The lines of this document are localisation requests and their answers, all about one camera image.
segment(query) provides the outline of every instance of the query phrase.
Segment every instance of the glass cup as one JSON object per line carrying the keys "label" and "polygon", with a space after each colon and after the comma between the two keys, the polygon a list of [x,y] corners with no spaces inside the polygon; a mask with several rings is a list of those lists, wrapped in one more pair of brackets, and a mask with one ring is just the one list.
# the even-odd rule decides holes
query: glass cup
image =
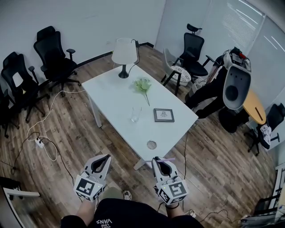
{"label": "glass cup", "polygon": [[132,122],[138,121],[141,111],[142,111],[141,107],[133,107],[132,116],[130,118]]}

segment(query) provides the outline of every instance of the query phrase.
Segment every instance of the sneaker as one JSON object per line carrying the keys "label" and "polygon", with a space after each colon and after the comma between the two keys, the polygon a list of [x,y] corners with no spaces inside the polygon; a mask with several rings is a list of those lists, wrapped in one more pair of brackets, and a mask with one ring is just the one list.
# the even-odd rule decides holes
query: sneaker
{"label": "sneaker", "polygon": [[131,195],[130,191],[127,191],[127,190],[125,190],[123,192],[123,197],[124,197],[124,200],[131,200],[132,199],[132,195]]}

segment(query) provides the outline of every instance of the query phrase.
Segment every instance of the framed picture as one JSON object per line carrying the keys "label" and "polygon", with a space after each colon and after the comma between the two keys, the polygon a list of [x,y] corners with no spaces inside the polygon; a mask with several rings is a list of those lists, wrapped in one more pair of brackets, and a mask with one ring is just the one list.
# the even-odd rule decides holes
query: framed picture
{"label": "framed picture", "polygon": [[155,122],[174,122],[172,109],[153,109]]}

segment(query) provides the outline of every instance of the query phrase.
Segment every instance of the white chair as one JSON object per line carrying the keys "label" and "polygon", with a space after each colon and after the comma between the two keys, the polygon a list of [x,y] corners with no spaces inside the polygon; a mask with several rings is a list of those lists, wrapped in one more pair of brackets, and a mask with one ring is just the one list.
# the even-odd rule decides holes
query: white chair
{"label": "white chair", "polygon": [[179,66],[178,60],[180,60],[182,65],[183,59],[173,56],[167,48],[163,50],[162,62],[166,74],[161,82],[167,78],[163,86],[165,86],[169,81],[176,83],[175,96],[177,96],[180,85],[187,86],[188,82],[191,81],[190,74],[187,72],[187,70]]}

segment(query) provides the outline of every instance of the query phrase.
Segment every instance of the black lamp base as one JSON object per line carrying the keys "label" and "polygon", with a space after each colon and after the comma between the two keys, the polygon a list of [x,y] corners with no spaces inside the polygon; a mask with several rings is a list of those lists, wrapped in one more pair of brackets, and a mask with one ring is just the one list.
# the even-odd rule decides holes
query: black lamp base
{"label": "black lamp base", "polygon": [[122,71],[119,73],[120,78],[127,78],[129,77],[129,74],[126,72],[126,65],[123,65]]}

